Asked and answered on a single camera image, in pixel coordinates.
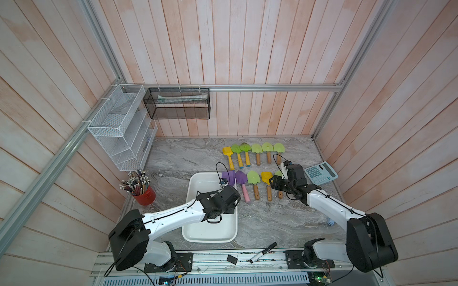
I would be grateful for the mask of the yellow square shovel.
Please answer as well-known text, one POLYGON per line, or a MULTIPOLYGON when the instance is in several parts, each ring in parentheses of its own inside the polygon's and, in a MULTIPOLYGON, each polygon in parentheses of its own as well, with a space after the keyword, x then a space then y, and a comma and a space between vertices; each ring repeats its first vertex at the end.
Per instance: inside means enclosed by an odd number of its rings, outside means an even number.
POLYGON ((233 163, 233 160, 232 160, 232 157, 231 157, 233 155, 233 151, 232 151, 231 147, 224 147, 223 148, 223 154, 228 157, 230 170, 235 170, 234 163, 233 163))

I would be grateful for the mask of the green shovel yellow handle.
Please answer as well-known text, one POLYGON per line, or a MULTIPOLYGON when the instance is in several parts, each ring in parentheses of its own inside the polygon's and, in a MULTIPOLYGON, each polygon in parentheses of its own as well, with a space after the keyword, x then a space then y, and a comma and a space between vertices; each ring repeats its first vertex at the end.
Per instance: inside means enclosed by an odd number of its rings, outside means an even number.
POLYGON ((238 162, 238 166, 240 169, 243 169, 244 168, 244 164, 243 164, 243 160, 242 160, 242 157, 241 157, 241 148, 240 148, 240 145, 238 144, 233 144, 231 146, 231 151, 236 153, 237 154, 237 162, 238 162))

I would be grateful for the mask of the green shovel orange handle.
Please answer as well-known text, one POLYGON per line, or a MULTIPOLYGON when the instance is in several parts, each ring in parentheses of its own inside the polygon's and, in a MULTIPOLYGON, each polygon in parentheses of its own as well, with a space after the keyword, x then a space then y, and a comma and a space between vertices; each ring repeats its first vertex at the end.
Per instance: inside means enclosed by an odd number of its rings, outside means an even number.
POLYGON ((242 143, 240 145, 240 149, 245 153, 246 166, 250 167, 251 166, 251 162, 250 162, 249 152, 251 150, 251 146, 248 143, 242 143))

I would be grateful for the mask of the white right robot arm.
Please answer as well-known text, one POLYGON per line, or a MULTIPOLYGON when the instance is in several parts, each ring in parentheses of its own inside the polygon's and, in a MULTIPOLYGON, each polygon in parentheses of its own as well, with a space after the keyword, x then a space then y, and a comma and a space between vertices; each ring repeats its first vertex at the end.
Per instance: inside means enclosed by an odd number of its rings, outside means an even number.
POLYGON ((321 267, 329 260, 351 263, 363 273, 398 260, 398 251, 385 219, 378 213, 363 213, 329 195, 320 186, 309 184, 304 169, 298 164, 282 167, 267 185, 318 210, 346 233, 344 242, 317 238, 304 244, 303 264, 321 267))

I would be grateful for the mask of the purple shovel pink handle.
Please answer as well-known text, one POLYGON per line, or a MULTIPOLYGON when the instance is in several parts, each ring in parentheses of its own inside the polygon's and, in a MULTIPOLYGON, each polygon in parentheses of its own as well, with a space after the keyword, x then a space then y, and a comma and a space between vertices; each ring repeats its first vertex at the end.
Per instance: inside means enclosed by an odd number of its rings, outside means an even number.
POLYGON ((235 178, 235 171, 230 170, 230 171, 225 171, 222 173, 222 178, 226 178, 229 180, 228 185, 234 187, 236 184, 236 178, 235 178))

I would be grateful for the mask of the green shovel wooden handle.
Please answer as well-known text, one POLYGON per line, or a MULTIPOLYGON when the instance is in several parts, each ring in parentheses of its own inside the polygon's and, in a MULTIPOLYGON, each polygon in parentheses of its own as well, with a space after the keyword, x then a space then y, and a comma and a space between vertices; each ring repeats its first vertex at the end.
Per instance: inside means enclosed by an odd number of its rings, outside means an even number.
POLYGON ((275 143, 274 151, 277 153, 276 163, 280 165, 281 164, 281 154, 285 152, 285 146, 282 143, 275 143))
POLYGON ((272 163, 271 152, 273 151, 273 145, 271 143, 268 143, 268 142, 263 143, 262 151, 265 152, 266 155, 267 155, 267 163, 271 164, 272 163))
POLYGON ((263 153, 262 146, 259 144, 252 144, 251 151, 256 154, 256 164, 261 166, 261 154, 263 153))

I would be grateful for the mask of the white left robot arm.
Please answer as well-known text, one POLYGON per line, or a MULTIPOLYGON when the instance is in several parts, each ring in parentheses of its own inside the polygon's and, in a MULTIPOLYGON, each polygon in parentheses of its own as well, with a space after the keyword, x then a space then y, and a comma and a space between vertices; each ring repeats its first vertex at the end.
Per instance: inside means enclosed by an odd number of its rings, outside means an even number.
POLYGON ((217 218, 233 210, 240 194, 231 185, 208 193, 197 192, 196 198, 162 212, 141 214, 128 212, 109 234, 114 263, 111 268, 124 271, 139 263, 151 264, 161 271, 172 270, 178 262, 169 241, 156 238, 188 224, 205 221, 215 224, 217 218))

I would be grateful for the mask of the green trowel wooden handle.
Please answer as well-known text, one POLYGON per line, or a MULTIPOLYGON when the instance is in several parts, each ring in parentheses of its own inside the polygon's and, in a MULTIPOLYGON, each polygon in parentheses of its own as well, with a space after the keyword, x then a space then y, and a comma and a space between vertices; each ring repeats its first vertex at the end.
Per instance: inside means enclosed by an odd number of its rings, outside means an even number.
POLYGON ((278 193, 278 198, 282 199, 283 198, 283 189, 284 189, 284 178, 282 175, 282 172, 280 170, 276 171, 275 174, 275 189, 277 190, 278 193))

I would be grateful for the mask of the large green shovel blade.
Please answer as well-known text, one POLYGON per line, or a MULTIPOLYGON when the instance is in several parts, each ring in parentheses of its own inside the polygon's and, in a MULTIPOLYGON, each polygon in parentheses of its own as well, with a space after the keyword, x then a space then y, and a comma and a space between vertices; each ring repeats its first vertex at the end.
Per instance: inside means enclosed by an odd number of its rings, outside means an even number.
POLYGON ((261 182, 259 174, 256 171, 251 170, 248 172, 247 178, 248 178, 248 183, 253 185, 255 200, 259 200, 260 193, 258 189, 258 184, 261 182))

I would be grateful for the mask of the white plastic storage box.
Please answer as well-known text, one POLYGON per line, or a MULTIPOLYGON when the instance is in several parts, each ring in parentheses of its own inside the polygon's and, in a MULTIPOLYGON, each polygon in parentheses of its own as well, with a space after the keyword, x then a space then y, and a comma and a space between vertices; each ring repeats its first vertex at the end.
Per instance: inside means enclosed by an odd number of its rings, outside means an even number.
MULTIPOLYGON (((190 178, 186 203, 196 198, 197 191, 208 193, 221 188, 216 172, 200 172, 190 178)), ((185 240, 192 243, 229 243, 238 231, 238 207, 232 214, 222 214, 222 221, 210 224, 208 221, 188 224, 181 228, 185 240)))

